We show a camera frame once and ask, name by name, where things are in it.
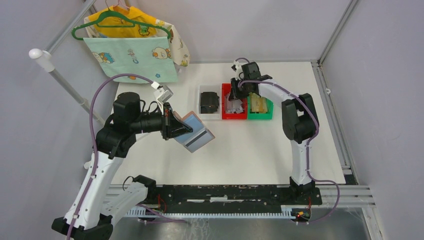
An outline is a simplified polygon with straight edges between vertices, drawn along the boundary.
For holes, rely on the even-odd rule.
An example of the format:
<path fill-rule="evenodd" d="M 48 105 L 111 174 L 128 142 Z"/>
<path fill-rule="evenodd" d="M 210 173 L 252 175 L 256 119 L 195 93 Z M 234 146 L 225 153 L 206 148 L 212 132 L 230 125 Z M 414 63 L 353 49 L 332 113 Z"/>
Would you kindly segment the silver credit card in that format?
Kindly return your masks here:
<path fill-rule="evenodd" d="M 209 130 L 203 130 L 199 132 L 197 135 L 192 137 L 191 139 L 184 142 L 182 145 L 190 152 L 194 153 L 207 143 L 212 141 L 215 136 Z"/>

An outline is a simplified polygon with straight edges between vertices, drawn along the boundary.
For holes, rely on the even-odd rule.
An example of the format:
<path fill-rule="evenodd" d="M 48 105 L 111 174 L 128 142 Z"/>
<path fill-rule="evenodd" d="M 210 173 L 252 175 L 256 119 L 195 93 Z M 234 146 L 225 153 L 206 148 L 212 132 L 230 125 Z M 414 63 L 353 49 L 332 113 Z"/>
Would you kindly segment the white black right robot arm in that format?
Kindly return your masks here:
<path fill-rule="evenodd" d="M 278 85 L 268 74 L 261 74 L 254 61 L 233 61 L 235 76 L 230 80 L 229 101 L 242 100 L 256 94 L 270 100 L 281 110 L 282 129 L 290 140 L 292 172 L 289 178 L 289 199 L 302 204 L 315 188 L 310 174 L 310 145 L 319 133 L 319 121 L 312 96 L 296 95 Z"/>

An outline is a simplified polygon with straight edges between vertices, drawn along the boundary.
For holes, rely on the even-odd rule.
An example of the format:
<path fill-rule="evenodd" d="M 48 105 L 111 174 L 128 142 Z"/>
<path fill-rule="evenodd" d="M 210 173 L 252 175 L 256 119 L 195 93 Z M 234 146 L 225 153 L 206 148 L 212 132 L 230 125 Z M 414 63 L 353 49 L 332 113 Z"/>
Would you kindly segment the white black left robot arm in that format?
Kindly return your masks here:
<path fill-rule="evenodd" d="M 164 140 L 193 132 L 177 119 L 171 105 L 163 112 L 142 112 L 140 96 L 121 93 L 113 103 L 113 114 L 94 135 L 93 154 L 80 191 L 68 212 L 53 220 L 52 230 L 74 240 L 108 240 L 115 225 L 138 203 L 153 203 L 156 181 L 138 175 L 128 188 L 104 203 L 110 184 L 136 143 L 137 135 L 160 132 Z"/>

